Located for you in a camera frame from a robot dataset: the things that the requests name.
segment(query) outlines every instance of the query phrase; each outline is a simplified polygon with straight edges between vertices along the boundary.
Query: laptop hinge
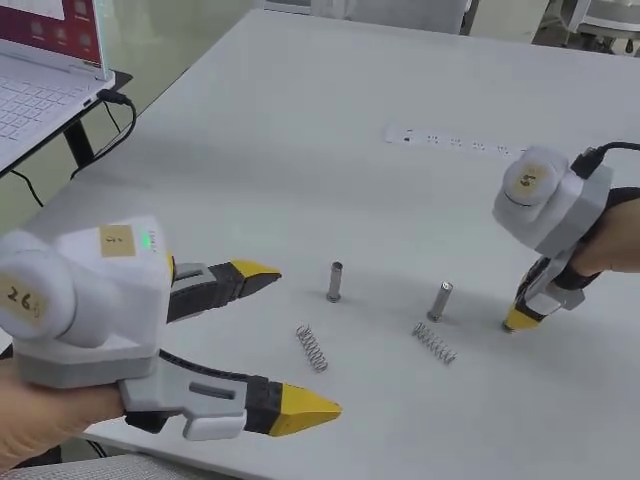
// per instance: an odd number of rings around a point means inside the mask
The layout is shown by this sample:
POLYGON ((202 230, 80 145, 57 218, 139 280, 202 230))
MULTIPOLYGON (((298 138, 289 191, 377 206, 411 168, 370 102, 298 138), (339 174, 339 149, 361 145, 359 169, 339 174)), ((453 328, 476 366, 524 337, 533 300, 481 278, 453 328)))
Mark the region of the laptop hinge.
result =
POLYGON ((85 77, 91 77, 92 79, 96 78, 95 69, 91 68, 81 68, 76 65, 69 65, 67 67, 67 71, 72 75, 84 75, 85 77))

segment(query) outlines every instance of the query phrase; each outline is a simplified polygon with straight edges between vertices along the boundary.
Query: black power cord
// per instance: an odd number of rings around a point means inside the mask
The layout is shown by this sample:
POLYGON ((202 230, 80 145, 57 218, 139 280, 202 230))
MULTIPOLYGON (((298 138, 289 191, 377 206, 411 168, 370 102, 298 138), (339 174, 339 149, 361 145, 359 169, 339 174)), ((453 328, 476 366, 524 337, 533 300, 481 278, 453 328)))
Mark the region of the black power cord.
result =
POLYGON ((602 164, 609 150, 635 150, 640 152, 640 144, 630 142, 611 142, 598 148, 590 148, 576 158, 571 170, 580 178, 589 178, 602 164))
POLYGON ((122 129, 120 128, 120 125, 118 125, 118 122, 116 122, 116 119, 113 118, 113 113, 111 113, 111 108, 109 107, 108 103, 103 103, 105 110, 107 111, 107 115, 109 115, 109 118, 111 119, 111 123, 113 123, 113 126, 116 127, 116 130, 118 130, 118 134, 122 133, 122 129))
POLYGON ((99 458, 107 458, 109 456, 107 455, 107 452, 105 452, 104 448, 102 448, 102 445, 100 445, 98 442, 87 440, 87 443, 93 449, 93 451, 96 452, 96 455, 98 455, 99 458))
POLYGON ((36 201, 36 203, 39 206, 44 207, 44 203, 42 203, 42 200, 40 200, 40 197, 36 193, 35 188, 33 188, 33 183, 31 183, 29 177, 27 177, 23 173, 16 172, 15 170, 11 170, 10 173, 14 174, 16 177, 20 177, 27 184, 27 187, 29 188, 29 191, 31 192, 31 195, 33 196, 33 199, 36 201))
POLYGON ((129 97, 127 97, 126 95, 123 95, 122 93, 114 92, 112 90, 102 90, 98 92, 98 99, 102 100, 105 103, 113 103, 115 105, 128 106, 131 109, 131 124, 129 125, 129 128, 124 134, 118 135, 118 137, 116 137, 109 145, 107 145, 100 152, 98 152, 93 158, 93 160, 91 160, 90 162, 86 163, 81 167, 76 168, 71 174, 71 180, 73 180, 79 172, 81 172, 88 166, 93 165, 98 160, 101 160, 102 158, 109 155, 116 147, 120 146, 124 141, 126 141, 133 133, 133 130, 136 128, 136 123, 138 121, 138 111, 136 110, 136 106, 129 99, 129 97))

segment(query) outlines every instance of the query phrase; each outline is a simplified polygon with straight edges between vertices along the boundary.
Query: number label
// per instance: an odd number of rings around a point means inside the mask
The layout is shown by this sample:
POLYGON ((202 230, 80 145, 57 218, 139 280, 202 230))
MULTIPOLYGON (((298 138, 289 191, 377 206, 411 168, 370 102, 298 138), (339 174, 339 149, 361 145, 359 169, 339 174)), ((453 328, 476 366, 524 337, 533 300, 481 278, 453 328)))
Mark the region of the number label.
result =
POLYGON ((103 225, 100 231, 102 256, 135 257, 136 246, 131 225, 103 225))
POLYGON ((547 167, 544 165, 525 164, 513 188, 520 195, 531 195, 548 175, 547 167))
POLYGON ((0 308, 37 326, 46 314, 48 300, 15 277, 0 272, 0 308))

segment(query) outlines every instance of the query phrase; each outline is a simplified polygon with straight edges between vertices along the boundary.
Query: coil spring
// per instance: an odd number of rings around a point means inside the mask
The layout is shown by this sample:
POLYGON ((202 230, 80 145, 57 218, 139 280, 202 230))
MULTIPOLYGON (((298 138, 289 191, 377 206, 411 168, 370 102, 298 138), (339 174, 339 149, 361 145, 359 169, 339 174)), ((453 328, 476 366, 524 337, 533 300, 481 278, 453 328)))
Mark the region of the coil spring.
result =
POLYGON ((300 340, 311 367, 316 372, 324 372, 329 366, 329 362, 327 362, 324 353, 320 350, 318 339, 311 331, 311 327, 308 325, 300 325, 296 329, 296 337, 300 340))
POLYGON ((416 328, 413 329, 413 336, 418 337, 418 340, 426 345, 436 358, 445 365, 450 365, 458 357, 458 354, 449 348, 449 346, 423 322, 420 322, 416 325, 416 328))

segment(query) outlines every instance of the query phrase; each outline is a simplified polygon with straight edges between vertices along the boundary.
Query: human hand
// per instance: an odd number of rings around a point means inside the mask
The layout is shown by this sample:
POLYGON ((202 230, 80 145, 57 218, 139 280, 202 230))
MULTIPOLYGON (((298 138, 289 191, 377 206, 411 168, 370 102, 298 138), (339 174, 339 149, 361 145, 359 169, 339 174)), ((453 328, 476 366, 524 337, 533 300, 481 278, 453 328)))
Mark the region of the human hand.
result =
POLYGON ((640 273, 640 199, 607 211, 598 233, 575 254, 571 266, 585 277, 607 270, 640 273))
POLYGON ((41 455, 94 423, 124 414, 115 385, 52 390, 23 383, 0 361, 0 472, 41 455))

